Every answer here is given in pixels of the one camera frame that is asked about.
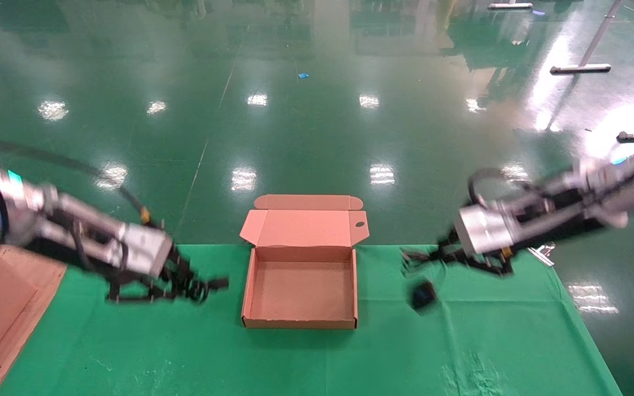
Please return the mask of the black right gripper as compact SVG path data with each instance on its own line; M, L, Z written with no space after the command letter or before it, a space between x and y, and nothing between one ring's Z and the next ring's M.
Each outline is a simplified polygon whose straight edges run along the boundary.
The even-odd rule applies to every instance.
M402 275L415 276L436 263L460 263L506 277L514 273L512 259L521 251L605 228L604 219L578 203L466 202L443 237L442 250L402 249Z

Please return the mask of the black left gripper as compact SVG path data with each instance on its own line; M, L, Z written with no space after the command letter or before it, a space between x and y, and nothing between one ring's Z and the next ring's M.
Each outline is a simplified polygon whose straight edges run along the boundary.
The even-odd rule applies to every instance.
M151 280L169 280L173 240L160 229L117 220L70 220L63 225L39 220L32 226L31 251L108 281L106 299L114 304L175 299L202 304L210 291L229 286L227 277L199 278L190 262L179 257L171 285L161 288ZM121 284L131 281L144 286L145 293L122 295Z

